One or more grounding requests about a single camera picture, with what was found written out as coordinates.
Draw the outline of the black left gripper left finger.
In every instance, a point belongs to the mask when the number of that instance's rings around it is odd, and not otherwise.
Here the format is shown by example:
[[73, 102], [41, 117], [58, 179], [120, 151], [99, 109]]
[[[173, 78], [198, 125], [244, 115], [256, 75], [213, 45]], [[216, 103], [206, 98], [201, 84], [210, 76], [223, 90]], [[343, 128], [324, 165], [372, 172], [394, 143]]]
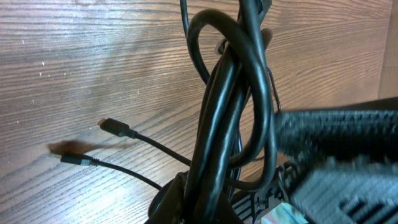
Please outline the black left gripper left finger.
[[179, 172], [165, 184], [151, 201], [145, 224], [178, 224], [182, 222], [186, 172]]

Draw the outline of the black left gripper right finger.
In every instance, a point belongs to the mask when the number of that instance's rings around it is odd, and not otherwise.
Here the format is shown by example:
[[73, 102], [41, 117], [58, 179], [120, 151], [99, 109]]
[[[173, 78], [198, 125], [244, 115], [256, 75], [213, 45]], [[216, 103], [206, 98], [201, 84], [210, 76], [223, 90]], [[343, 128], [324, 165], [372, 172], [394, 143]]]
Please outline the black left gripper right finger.
[[216, 217], [219, 224], [243, 224], [224, 193], [219, 196]]

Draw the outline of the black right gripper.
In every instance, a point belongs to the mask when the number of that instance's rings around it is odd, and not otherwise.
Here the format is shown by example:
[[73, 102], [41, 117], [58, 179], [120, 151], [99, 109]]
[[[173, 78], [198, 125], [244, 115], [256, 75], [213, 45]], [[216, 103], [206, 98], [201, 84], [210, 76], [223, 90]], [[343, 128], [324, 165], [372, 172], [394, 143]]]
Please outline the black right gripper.
[[396, 110], [282, 111], [275, 130], [278, 150], [294, 161], [376, 160], [282, 169], [284, 201], [309, 223], [397, 223]]

